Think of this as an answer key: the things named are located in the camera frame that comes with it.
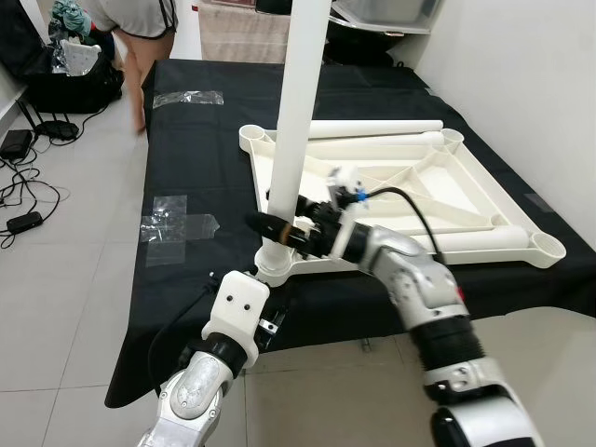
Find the black bag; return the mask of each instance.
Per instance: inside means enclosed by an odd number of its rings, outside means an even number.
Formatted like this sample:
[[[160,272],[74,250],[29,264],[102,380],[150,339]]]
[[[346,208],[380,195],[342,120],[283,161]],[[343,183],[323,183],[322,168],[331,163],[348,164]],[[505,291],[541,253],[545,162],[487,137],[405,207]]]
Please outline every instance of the black bag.
[[[101,53],[83,76],[51,72],[52,48],[44,45],[19,0],[0,0],[0,61],[27,86],[38,112],[93,114],[120,96],[122,72]]]

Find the white plastic tube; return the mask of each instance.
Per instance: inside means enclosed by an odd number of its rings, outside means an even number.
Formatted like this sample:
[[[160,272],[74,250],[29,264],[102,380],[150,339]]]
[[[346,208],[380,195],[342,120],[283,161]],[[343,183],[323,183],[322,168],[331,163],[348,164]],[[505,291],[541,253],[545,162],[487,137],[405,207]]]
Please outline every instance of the white plastic tube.
[[[428,236],[413,236],[428,251],[434,251]],[[486,251],[527,249],[530,236],[520,226],[499,226],[490,231],[435,235],[441,251]]]
[[[363,145],[433,145],[443,146],[445,138],[438,131],[423,132],[414,135],[384,135],[379,137],[346,138],[337,140],[311,140],[310,147],[347,147]]]
[[[308,133],[315,107],[318,75],[332,0],[300,0],[291,7],[290,34],[279,106],[276,153],[267,212],[293,222]],[[256,264],[267,275],[284,275],[291,252],[264,240]]]
[[[400,135],[443,129],[439,120],[329,120],[310,123],[310,138],[366,137]]]

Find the white pole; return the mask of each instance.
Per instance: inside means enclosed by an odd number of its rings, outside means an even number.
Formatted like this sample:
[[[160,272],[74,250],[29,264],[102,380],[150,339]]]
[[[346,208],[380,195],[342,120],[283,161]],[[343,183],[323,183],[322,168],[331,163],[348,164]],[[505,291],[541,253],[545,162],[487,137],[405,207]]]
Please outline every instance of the white pole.
[[[291,7],[278,137],[267,208],[267,213],[290,223],[293,223],[305,163],[331,4],[332,0],[296,0]],[[281,277],[290,270],[291,252],[264,239],[255,263],[267,276]]]

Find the tiled floor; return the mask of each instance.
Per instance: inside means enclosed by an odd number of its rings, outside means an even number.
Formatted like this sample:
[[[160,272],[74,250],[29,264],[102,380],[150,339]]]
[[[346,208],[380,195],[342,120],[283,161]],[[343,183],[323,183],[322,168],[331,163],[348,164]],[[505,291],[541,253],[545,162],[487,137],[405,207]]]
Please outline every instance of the tiled floor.
[[[152,394],[103,406],[127,325],[146,153],[123,99],[76,144],[39,157],[43,178],[71,196],[0,251],[2,446],[134,446],[154,420]],[[8,217],[0,210],[0,225]],[[547,445],[592,446],[596,320],[542,308],[476,325]],[[312,346],[262,356],[225,398],[208,445],[429,447],[432,411],[405,336],[373,339],[370,353]]]

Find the table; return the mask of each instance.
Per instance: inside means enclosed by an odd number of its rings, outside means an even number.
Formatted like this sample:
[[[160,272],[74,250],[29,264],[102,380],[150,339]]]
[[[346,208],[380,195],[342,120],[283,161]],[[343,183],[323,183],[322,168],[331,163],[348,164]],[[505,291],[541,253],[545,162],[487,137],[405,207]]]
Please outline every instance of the table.
[[[247,154],[238,128],[276,127],[283,67],[213,61],[162,61],[145,84],[146,104],[156,94],[220,91],[223,104],[174,103],[146,109],[149,132],[142,214],[155,196],[187,196],[187,213],[209,213],[221,228],[213,239],[188,240],[184,262],[146,266],[148,245],[139,243],[129,328],[105,403],[127,405],[151,389],[146,354],[156,332],[190,303],[211,271],[251,264],[261,240],[244,224],[256,210]],[[528,307],[556,306],[595,316],[596,253],[553,211],[535,203],[535,192],[412,70],[324,66],[316,119],[442,119],[524,211],[559,239],[567,256],[548,270],[524,263],[456,265],[454,275],[473,318]],[[158,379],[172,372],[180,352],[198,338],[213,297],[196,305],[156,351]],[[269,350],[403,332],[386,290],[360,273],[291,278],[272,290],[265,310],[287,306],[288,315]]]

